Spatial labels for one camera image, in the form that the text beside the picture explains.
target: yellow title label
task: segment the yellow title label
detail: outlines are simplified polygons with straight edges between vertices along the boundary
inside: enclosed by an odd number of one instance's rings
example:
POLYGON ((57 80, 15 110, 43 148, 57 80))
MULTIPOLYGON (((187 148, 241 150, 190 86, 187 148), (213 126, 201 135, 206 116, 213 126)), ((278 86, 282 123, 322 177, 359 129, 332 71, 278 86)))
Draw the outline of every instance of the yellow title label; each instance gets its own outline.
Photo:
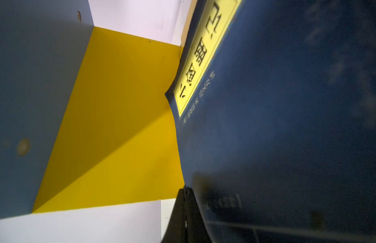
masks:
POLYGON ((174 89, 181 117, 242 0, 208 0, 174 89))

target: white surface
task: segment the white surface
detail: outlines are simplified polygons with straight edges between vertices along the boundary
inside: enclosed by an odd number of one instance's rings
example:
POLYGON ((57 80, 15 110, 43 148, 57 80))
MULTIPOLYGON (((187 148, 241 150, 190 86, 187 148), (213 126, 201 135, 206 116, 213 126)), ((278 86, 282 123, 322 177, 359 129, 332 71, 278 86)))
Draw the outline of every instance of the white surface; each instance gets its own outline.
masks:
POLYGON ((0 243, 159 243, 161 201, 0 220, 0 243))
POLYGON ((168 228, 171 212, 173 211, 175 202, 175 198, 161 200, 161 239, 165 235, 166 229, 168 228))
POLYGON ((192 0, 182 0, 180 4, 179 14, 177 15, 176 26, 174 27, 174 35, 172 43, 174 45, 181 45, 181 35, 184 29, 185 21, 188 16, 189 7, 191 6, 192 0))
POLYGON ((181 0, 89 0, 95 26, 177 46, 181 41, 172 40, 180 3, 181 0))

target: screw hole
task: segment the screw hole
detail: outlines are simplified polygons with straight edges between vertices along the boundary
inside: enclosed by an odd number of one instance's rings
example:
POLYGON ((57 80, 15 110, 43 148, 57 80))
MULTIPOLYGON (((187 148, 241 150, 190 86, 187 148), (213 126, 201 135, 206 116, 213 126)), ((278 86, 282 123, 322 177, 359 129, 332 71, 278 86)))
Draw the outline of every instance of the screw hole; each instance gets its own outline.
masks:
POLYGON ((77 18, 78 18, 78 21, 81 22, 81 13, 80 13, 80 11, 77 11, 77 18))
POLYGON ((31 149, 31 143, 29 139, 20 140, 16 151, 19 156, 25 156, 31 149))

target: gray wall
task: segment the gray wall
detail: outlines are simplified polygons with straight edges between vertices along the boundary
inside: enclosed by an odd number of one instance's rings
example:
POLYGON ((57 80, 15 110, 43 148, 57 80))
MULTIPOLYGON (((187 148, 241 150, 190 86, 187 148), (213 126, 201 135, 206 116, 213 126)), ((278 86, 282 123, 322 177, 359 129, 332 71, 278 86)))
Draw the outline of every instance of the gray wall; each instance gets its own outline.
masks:
POLYGON ((0 0, 0 218, 32 211, 92 29, 87 0, 0 0))

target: dark blue book cover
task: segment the dark blue book cover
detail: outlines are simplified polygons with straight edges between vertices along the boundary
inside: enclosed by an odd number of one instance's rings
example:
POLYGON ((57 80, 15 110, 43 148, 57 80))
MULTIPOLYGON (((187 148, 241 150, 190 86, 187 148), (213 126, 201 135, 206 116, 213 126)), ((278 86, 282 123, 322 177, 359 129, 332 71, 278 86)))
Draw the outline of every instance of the dark blue book cover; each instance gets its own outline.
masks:
POLYGON ((376 242, 376 0, 198 1, 166 97, 214 242, 376 242))

